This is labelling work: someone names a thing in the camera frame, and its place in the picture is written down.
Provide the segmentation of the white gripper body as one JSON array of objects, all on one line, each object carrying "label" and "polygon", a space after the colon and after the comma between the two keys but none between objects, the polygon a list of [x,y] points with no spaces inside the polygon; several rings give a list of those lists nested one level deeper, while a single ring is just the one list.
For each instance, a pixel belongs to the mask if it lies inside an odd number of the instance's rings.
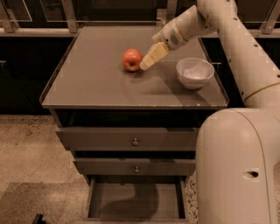
[{"label": "white gripper body", "polygon": [[152,37],[155,43],[164,42],[172,51],[179,49],[192,38],[191,20],[178,17],[166,24],[161,31]]}]

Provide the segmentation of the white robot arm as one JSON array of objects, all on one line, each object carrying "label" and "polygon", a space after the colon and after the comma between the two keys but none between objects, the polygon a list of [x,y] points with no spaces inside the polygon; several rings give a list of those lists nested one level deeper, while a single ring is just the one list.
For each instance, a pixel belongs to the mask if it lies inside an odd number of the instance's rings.
[{"label": "white robot arm", "polygon": [[280,70],[238,18],[235,0],[197,0],[154,35],[140,67],[209,32],[218,33],[244,106],[210,115],[199,129],[199,224],[278,224]]}]

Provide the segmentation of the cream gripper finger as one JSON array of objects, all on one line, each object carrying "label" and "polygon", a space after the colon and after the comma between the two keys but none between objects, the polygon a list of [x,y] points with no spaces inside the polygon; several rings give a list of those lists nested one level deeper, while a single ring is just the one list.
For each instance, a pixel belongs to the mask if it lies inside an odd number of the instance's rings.
[{"label": "cream gripper finger", "polygon": [[142,70],[147,70],[152,67],[155,63],[160,61],[163,57],[165,57],[169,52],[169,49],[165,42],[158,42],[154,44],[147,54],[143,57],[140,68]]}]

